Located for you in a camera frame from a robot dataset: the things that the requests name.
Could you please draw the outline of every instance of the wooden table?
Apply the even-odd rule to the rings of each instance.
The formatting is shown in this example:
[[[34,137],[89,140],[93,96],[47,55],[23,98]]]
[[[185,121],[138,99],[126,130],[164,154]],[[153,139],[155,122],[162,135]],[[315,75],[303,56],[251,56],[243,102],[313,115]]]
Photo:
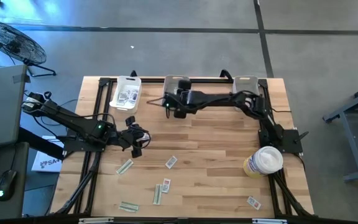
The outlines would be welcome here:
[[[92,114],[100,77],[84,77],[76,113]],[[268,79],[272,107],[289,110],[284,81]],[[244,160],[259,148],[259,122],[231,107],[208,107],[188,114],[186,119],[165,117],[165,109],[146,104],[162,95],[161,83],[143,83],[136,121],[152,134],[152,142],[143,156],[132,159],[131,150],[109,146],[102,154],[94,196],[92,216],[109,217],[273,217],[272,199],[267,177],[246,176]],[[205,93],[227,93],[231,84],[193,84],[192,89]],[[101,100],[101,110],[106,93]],[[128,114],[110,109],[118,129],[124,129]],[[274,113],[277,123],[292,128],[291,113]],[[172,169],[165,163],[175,156]],[[78,185],[84,153],[76,152],[63,161],[51,211],[68,200]],[[128,159],[134,165],[123,175],[116,170]],[[288,188],[307,211],[313,213],[305,172],[299,158],[284,154]],[[153,205],[156,184],[164,178],[172,180],[162,204]],[[88,197],[85,189],[83,207]],[[277,192],[283,209],[282,193]],[[256,210],[247,203],[248,196],[262,207]],[[124,202],[139,204],[136,213],[119,210]]]

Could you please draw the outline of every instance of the gray laptop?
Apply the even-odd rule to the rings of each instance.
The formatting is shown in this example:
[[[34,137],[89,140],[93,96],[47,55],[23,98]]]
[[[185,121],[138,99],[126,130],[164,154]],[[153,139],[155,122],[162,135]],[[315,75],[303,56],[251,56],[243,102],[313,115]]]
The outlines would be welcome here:
[[[17,140],[26,65],[0,68],[0,146]]]

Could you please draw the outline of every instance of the black mouse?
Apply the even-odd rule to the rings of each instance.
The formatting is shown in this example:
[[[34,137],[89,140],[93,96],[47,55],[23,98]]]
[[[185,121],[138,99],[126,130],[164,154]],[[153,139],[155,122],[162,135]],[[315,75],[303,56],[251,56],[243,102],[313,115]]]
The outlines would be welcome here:
[[[0,176],[0,201],[9,200],[13,196],[16,174],[14,170],[7,170]]]

